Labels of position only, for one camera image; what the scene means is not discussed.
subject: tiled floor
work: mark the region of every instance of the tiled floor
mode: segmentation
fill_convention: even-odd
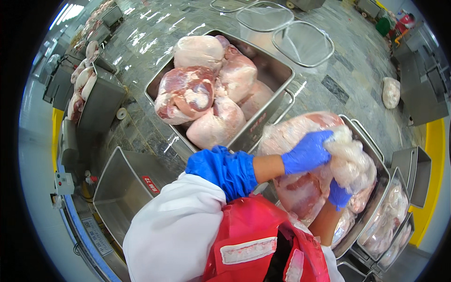
[[[116,2],[127,15],[102,56],[119,67],[117,76],[130,89],[123,104],[128,115],[120,122],[114,121],[102,155],[106,160],[120,145],[126,150],[154,153],[181,172],[189,150],[156,116],[144,94],[146,84],[170,58],[172,46],[179,38],[201,35],[214,28],[238,37],[243,33],[234,14],[220,14],[206,1]],[[217,2],[223,6],[228,3]],[[350,0],[326,0],[319,9],[309,12],[295,9],[294,13],[296,18],[326,31],[335,44],[335,53],[316,68],[298,68],[301,71],[289,85],[298,96],[286,118],[319,110],[356,118],[382,149],[388,165],[393,151],[424,146],[425,126],[407,127],[408,115],[403,113],[402,106],[394,110],[384,107],[382,77],[396,77],[388,47]]]

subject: white lab coat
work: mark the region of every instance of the white lab coat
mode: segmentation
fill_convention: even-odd
[[[219,186],[182,173],[133,218],[123,251],[133,282],[188,281],[202,276],[222,220]],[[322,246],[331,281],[344,282],[330,247]]]

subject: blue sleeve cover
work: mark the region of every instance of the blue sleeve cover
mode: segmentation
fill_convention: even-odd
[[[253,169],[253,155],[239,151],[233,155],[226,147],[214,146],[189,157],[185,172],[218,185],[227,202],[247,197],[257,185]]]

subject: blue nitrile glove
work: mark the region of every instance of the blue nitrile glove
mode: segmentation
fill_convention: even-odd
[[[346,193],[346,190],[338,185],[338,183],[335,181],[335,178],[332,179],[331,192],[329,193],[329,202],[337,207],[337,211],[340,211],[340,208],[346,207],[351,197],[352,195]]]
[[[230,154],[226,147],[214,146],[202,150],[188,159],[185,172],[218,185],[227,202],[247,197],[257,185],[253,170],[253,155],[239,151]]]
[[[285,174],[310,171],[327,163],[331,155],[322,143],[332,134],[331,130],[307,133],[293,150],[282,155]]]

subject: wet floor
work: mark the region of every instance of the wet floor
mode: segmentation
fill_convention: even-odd
[[[189,150],[155,114],[144,88],[170,59],[173,45],[183,36],[219,29],[237,37],[246,35],[235,14],[220,13],[200,0],[116,0],[125,21],[116,29],[102,56],[119,67],[119,80],[129,89],[123,104],[128,115],[115,119],[101,147],[102,169],[116,146],[154,153],[171,169],[181,172]],[[217,1],[227,6],[230,1]],[[310,12],[294,10],[295,17],[329,34],[335,52],[322,65],[297,69],[288,86],[297,93],[287,118],[309,111],[332,111],[358,119],[382,149],[387,164],[394,151],[425,144],[425,126],[408,127],[401,106],[387,110],[382,103],[382,78],[396,78],[388,46],[374,24],[364,19],[349,0],[326,0]],[[288,98],[278,112],[282,112]]]

